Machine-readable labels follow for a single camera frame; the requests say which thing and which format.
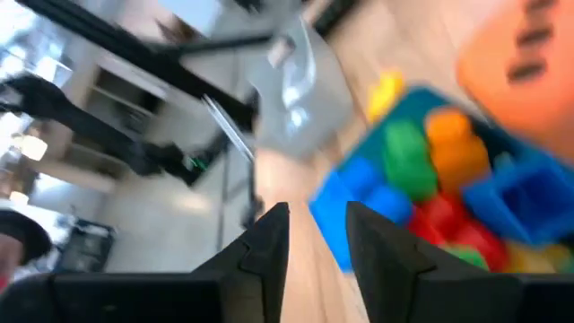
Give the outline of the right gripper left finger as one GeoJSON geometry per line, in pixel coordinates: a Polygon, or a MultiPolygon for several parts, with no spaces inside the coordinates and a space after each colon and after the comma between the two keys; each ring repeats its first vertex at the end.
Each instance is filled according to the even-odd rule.
{"type": "Polygon", "coordinates": [[[280,323],[289,206],[278,203],[189,273],[62,273],[0,296],[0,323],[280,323]]]}

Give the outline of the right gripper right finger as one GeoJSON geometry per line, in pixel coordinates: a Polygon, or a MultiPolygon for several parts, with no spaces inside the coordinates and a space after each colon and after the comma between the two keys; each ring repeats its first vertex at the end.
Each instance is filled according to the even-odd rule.
{"type": "Polygon", "coordinates": [[[574,274],[488,272],[361,202],[346,230],[370,323],[574,323],[574,274]]]}

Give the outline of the long green studded block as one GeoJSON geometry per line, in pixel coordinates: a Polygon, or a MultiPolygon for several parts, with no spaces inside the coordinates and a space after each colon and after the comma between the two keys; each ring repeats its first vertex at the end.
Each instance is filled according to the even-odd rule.
{"type": "Polygon", "coordinates": [[[475,248],[465,245],[443,245],[441,248],[470,265],[480,267],[486,271],[490,270],[483,255],[475,248]]]}

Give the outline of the red toy block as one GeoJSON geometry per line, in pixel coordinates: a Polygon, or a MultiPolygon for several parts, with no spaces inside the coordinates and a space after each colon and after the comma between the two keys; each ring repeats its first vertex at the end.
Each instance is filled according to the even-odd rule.
{"type": "Polygon", "coordinates": [[[457,196],[439,194],[414,208],[407,224],[415,236],[439,247],[465,245],[477,249],[490,272],[501,272],[509,261],[505,244],[476,220],[457,196]]]}

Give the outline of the yellow toy block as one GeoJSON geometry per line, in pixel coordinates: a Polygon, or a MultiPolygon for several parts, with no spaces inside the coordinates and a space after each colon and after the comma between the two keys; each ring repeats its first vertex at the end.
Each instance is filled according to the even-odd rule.
{"type": "Polygon", "coordinates": [[[380,74],[378,83],[370,88],[367,120],[374,124],[381,120],[405,91],[404,75],[398,70],[380,74]]]}
{"type": "Polygon", "coordinates": [[[507,241],[509,261],[505,273],[574,274],[574,254],[564,245],[533,246],[507,241]]]}

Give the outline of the blue toy block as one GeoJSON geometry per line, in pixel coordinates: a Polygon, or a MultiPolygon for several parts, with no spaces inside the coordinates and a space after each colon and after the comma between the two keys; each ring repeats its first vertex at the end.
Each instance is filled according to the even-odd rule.
{"type": "Polygon", "coordinates": [[[543,245],[574,233],[574,175],[548,155],[496,169],[464,188],[463,199],[505,239],[543,245]]]}

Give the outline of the green big-stud toy block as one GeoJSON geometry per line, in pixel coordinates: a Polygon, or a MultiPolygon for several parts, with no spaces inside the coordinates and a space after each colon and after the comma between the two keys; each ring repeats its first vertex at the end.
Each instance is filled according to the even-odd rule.
{"type": "Polygon", "coordinates": [[[387,181],[414,202],[438,194],[438,177],[431,163],[426,137],[410,120],[389,122],[383,132],[387,181]]]}

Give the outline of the teal plastic bin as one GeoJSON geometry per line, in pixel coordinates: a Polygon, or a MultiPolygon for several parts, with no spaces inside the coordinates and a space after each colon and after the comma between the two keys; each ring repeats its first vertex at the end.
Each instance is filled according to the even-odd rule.
{"type": "MultiPolygon", "coordinates": [[[[362,157],[372,162],[375,165],[375,168],[384,175],[384,157],[382,154],[384,145],[382,143],[382,139],[385,126],[392,121],[411,119],[416,126],[420,127],[423,119],[429,113],[438,109],[442,105],[448,104],[448,102],[449,100],[447,97],[430,87],[414,86],[412,89],[408,90],[391,111],[380,122],[378,122],[373,129],[370,130],[364,139],[352,150],[347,159],[342,161],[331,172],[346,166],[346,164],[355,157],[362,157]]],[[[516,137],[508,134],[492,121],[484,122],[474,118],[472,120],[472,125],[474,130],[476,130],[477,135],[484,141],[491,159],[494,159],[502,153],[508,153],[512,157],[513,161],[511,163],[525,159],[528,156],[548,155],[552,157],[550,154],[526,144],[516,137]]],[[[566,166],[560,161],[557,162],[565,170],[574,175],[574,169],[566,166]]]]}

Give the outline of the orange foam die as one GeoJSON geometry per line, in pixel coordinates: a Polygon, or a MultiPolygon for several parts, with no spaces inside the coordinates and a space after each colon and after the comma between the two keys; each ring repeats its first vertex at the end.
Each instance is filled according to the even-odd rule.
{"type": "Polygon", "coordinates": [[[510,133],[574,165],[574,0],[507,0],[462,47],[457,80],[510,133]]]}

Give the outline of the light grey plastic bin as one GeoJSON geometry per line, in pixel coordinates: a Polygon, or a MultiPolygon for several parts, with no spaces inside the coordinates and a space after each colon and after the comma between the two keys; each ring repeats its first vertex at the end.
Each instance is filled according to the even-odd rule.
{"type": "Polygon", "coordinates": [[[352,116],[353,100],[335,53],[303,19],[280,31],[293,45],[280,64],[255,58],[247,79],[259,94],[259,146],[306,159],[352,116]]]}

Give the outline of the black floor equipment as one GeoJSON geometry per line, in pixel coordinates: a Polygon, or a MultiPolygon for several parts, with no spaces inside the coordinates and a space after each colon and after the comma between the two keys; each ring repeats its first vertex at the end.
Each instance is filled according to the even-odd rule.
{"type": "Polygon", "coordinates": [[[67,241],[58,248],[56,273],[103,272],[116,241],[117,231],[110,226],[78,219],[67,241]]]}

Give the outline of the person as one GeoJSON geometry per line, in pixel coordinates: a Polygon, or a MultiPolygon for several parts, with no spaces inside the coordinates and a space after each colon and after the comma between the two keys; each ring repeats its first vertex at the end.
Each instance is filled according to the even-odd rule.
{"type": "Polygon", "coordinates": [[[0,209],[0,294],[19,266],[51,249],[48,233],[37,222],[13,209],[0,209]]]}

